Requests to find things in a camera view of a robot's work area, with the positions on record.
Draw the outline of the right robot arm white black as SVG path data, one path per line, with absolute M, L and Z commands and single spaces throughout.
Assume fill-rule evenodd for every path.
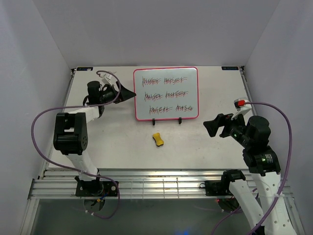
M 243 147 L 243 159 L 255 182 L 259 198 L 248 187 L 241 170 L 224 171 L 218 182 L 218 192 L 232 194 L 246 216 L 253 235 L 294 235 L 284 197 L 279 188 L 281 167 L 276 153 L 268 144 L 269 122 L 260 116 L 248 121 L 242 114 L 219 114 L 203 123 L 209 136 L 214 137 L 221 127 L 220 137 L 232 137 Z

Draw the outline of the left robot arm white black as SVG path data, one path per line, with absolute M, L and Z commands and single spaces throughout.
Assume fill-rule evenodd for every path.
M 56 116 L 54 148 L 79 170 L 78 182 L 87 185 L 87 190 L 95 196 L 103 192 L 104 184 L 96 177 L 99 170 L 87 152 L 89 142 L 87 124 L 102 116 L 105 109 L 103 104 L 112 102 L 117 104 L 136 96 L 136 93 L 121 84 L 117 86 L 118 91 L 112 85 L 101 85 L 99 81 L 91 81 L 87 84 L 88 95 L 83 100 L 84 107 L 69 113 L 58 113 Z

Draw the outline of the yellow bone-shaped eraser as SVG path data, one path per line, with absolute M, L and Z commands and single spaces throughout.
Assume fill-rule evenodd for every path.
M 160 135 L 159 132 L 153 134 L 153 139 L 154 139 L 155 144 L 156 144 L 157 147 L 161 147 L 161 146 L 164 145 L 164 141 L 161 138 L 161 135 Z

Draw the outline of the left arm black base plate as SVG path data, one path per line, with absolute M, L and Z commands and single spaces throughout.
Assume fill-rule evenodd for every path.
M 116 197 L 117 187 L 111 181 L 79 181 L 77 183 L 75 196 L 76 197 L 101 197 L 107 195 Z

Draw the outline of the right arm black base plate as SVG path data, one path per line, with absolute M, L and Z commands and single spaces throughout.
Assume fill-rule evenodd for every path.
M 199 185 L 199 189 L 205 190 L 206 196 L 231 196 L 233 195 L 226 189 L 221 181 L 206 180 Z

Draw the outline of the pink framed whiteboard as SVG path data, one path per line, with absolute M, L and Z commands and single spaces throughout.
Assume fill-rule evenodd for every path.
M 199 116 L 199 72 L 196 67 L 136 69 L 133 80 L 138 121 Z

